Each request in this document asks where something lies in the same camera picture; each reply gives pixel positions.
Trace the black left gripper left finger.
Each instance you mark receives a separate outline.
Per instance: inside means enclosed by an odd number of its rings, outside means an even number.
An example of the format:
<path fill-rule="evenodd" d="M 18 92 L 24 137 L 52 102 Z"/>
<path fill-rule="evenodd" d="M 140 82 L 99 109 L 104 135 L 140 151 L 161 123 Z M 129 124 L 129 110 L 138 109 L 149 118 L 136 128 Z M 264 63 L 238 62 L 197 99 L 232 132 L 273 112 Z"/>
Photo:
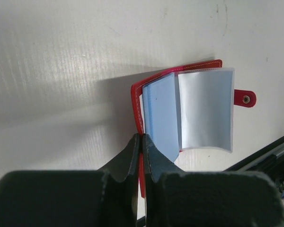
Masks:
<path fill-rule="evenodd" d="M 12 171 L 0 179 L 0 227 L 134 227 L 140 137 L 98 170 Z"/>

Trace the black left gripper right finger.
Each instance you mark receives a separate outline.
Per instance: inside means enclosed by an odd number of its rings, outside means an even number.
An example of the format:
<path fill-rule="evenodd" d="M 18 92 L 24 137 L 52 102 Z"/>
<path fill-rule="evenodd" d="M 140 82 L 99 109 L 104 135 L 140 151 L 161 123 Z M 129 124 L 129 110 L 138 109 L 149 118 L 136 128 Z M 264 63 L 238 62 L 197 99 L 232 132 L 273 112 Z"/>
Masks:
<path fill-rule="evenodd" d="M 185 172 L 142 138 L 148 227 L 284 227 L 268 163 L 245 171 Z"/>

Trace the red leather card holder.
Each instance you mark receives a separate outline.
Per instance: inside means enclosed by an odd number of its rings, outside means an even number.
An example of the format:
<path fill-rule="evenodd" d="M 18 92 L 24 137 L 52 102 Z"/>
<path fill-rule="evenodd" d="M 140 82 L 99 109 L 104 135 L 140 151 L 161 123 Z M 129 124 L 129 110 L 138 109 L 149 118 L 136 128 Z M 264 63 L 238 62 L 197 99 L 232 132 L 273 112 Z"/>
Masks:
<path fill-rule="evenodd" d="M 253 91 L 234 88 L 234 69 L 221 60 L 166 69 L 131 86 L 139 134 L 174 162 L 187 149 L 232 152 L 233 108 L 252 108 Z"/>

